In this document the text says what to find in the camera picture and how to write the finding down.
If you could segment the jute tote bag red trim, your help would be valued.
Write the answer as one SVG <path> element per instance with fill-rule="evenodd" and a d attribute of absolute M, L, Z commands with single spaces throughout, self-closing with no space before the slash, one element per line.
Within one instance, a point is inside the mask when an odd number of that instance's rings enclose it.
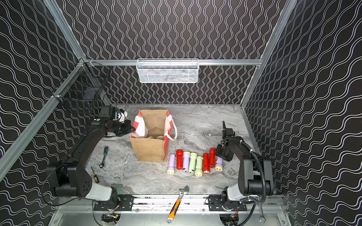
<path fill-rule="evenodd" d="M 140 162 L 166 162 L 168 145 L 178 136 L 177 127 L 168 110 L 140 110 L 131 133 L 131 144 Z"/>

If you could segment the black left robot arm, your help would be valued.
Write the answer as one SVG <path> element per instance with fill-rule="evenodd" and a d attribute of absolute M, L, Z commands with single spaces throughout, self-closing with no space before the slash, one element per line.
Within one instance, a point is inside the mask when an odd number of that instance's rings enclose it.
<path fill-rule="evenodd" d="M 84 133 L 70 152 L 58 163 L 51 163 L 47 169 L 47 178 L 51 193 L 56 197 L 78 197 L 95 201 L 109 201 L 114 189 L 103 186 L 93 180 L 86 166 L 93 150 L 108 133 L 117 137 L 135 131 L 127 112 L 108 105 L 103 106 L 97 118 L 86 127 Z"/>

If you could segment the light green flashlight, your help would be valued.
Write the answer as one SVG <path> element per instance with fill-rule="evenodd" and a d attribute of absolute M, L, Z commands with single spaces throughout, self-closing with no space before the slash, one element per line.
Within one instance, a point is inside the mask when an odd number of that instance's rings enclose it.
<path fill-rule="evenodd" d="M 197 157 L 198 157 L 197 153 L 190 153 L 190 158 L 189 158 L 189 173 L 190 174 L 195 173 Z"/>
<path fill-rule="evenodd" d="M 195 167 L 195 176 L 196 177 L 202 177 L 203 176 L 203 157 L 202 156 L 197 156 L 197 160 L 196 160 L 196 167 Z"/>

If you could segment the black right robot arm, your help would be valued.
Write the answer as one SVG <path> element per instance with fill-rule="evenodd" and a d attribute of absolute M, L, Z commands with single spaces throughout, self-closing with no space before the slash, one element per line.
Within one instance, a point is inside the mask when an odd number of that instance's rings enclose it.
<path fill-rule="evenodd" d="M 222 192 L 222 205 L 232 209 L 239 203 L 264 204 L 274 193 L 271 160 L 254 151 L 245 140 L 236 136 L 231 128 L 222 130 L 221 143 L 216 148 L 218 159 L 230 162 L 239 160 L 237 183 Z"/>

